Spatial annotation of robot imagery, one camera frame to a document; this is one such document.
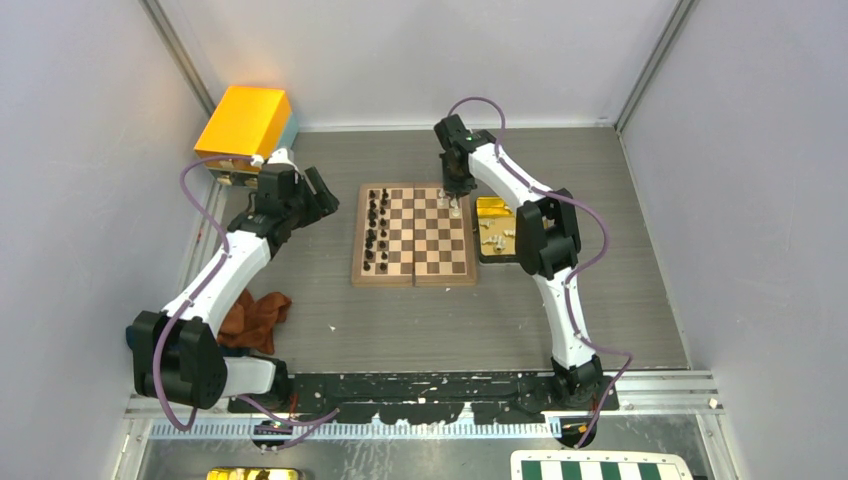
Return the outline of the wooden chess board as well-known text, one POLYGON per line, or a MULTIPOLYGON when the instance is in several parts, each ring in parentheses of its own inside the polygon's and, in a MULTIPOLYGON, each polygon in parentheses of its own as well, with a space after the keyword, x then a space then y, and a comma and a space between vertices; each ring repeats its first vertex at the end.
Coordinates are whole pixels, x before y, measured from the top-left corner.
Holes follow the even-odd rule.
POLYGON ((470 200, 460 218, 439 208, 439 183, 360 187, 351 283, 355 287, 459 287, 477 283, 470 200))

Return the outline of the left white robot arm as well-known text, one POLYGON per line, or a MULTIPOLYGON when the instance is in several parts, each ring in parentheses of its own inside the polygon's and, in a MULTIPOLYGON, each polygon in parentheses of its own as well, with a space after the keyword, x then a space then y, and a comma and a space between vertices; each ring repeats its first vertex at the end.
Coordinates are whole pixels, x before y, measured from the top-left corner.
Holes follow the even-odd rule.
POLYGON ((252 395, 265 411, 285 409, 292 397, 285 365, 256 356, 227 357, 217 343, 226 314, 253 277, 267 266, 293 231, 338 209, 315 167, 301 169, 280 149, 264 160, 252 206, 227 227, 198 276, 158 311, 141 312, 129 326, 137 394, 197 409, 219 399, 252 395))

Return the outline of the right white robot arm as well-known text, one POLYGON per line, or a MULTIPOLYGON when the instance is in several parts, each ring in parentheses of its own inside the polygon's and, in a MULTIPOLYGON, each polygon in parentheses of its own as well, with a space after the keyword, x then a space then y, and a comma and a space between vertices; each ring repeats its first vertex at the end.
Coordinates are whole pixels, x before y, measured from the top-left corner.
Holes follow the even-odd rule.
POLYGON ((463 197, 483 182, 514 212, 516 257, 539 289, 550 327, 555 402, 571 411, 599 407, 607 384, 578 292, 582 243, 570 193, 535 180, 498 151, 494 135, 468 129, 456 114, 440 120, 434 132, 447 194, 463 197))

